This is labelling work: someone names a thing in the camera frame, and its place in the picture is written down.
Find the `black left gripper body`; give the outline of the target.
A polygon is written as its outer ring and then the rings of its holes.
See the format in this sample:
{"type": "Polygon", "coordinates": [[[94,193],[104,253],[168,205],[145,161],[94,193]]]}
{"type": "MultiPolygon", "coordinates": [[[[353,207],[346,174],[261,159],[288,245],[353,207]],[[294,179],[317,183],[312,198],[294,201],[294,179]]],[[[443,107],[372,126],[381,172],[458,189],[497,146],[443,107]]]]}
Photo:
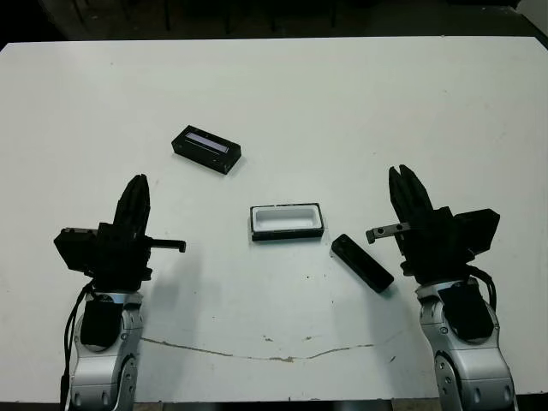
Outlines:
{"type": "Polygon", "coordinates": [[[186,242],[154,239],[142,228],[100,223],[91,261],[96,289],[140,289],[152,277],[147,265],[153,248],[184,253],[186,242]]]}

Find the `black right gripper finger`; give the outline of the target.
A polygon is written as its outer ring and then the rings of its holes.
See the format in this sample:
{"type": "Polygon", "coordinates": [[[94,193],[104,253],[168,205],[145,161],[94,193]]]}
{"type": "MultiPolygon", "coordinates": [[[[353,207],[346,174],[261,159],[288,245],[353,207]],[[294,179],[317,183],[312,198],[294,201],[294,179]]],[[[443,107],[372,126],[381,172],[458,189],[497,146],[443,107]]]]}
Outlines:
{"type": "Polygon", "coordinates": [[[406,222],[406,187],[404,185],[404,180],[402,179],[401,174],[396,170],[395,167],[390,167],[389,169],[389,191],[390,202],[395,210],[398,220],[401,223],[406,222]]]}
{"type": "Polygon", "coordinates": [[[408,166],[401,164],[400,172],[405,221],[412,229],[423,228],[433,216],[432,202],[424,185],[408,166]]]}

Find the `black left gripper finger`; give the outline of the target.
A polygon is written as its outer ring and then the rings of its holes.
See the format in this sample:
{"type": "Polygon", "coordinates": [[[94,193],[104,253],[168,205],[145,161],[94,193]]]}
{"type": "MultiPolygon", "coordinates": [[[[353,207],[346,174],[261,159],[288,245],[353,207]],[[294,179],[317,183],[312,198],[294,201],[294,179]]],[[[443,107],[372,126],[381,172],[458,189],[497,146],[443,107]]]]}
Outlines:
{"type": "Polygon", "coordinates": [[[134,176],[130,180],[118,200],[114,216],[116,227],[130,229],[138,235],[142,231],[141,180],[142,175],[134,176]]]}
{"type": "Polygon", "coordinates": [[[146,175],[138,175],[134,193],[134,231],[144,236],[150,214],[150,191],[146,175]]]}

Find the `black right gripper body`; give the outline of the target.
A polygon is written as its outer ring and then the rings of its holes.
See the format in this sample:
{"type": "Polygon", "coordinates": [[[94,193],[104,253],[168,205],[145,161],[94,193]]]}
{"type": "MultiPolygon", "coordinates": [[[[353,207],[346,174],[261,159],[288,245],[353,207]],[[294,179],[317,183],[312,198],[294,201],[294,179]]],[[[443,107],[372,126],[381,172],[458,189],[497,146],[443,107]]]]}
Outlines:
{"type": "Polygon", "coordinates": [[[404,258],[403,274],[420,284],[449,281],[465,276],[472,252],[464,244],[462,228],[449,207],[417,211],[400,223],[366,231],[367,242],[394,237],[404,258]]]}

